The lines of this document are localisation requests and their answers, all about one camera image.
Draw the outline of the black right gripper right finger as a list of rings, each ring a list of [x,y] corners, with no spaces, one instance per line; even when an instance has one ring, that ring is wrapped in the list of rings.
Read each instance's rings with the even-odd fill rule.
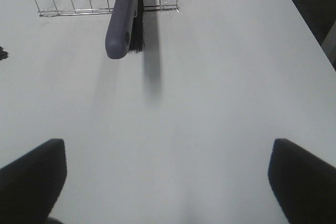
[[[335,223],[335,167],[294,142],[274,141],[272,192],[289,223]]]

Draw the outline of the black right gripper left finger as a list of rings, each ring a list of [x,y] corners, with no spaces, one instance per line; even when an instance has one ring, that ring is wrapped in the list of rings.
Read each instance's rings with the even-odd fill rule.
[[[60,223],[50,213],[66,177],[65,143],[59,138],[1,168],[1,223]]]

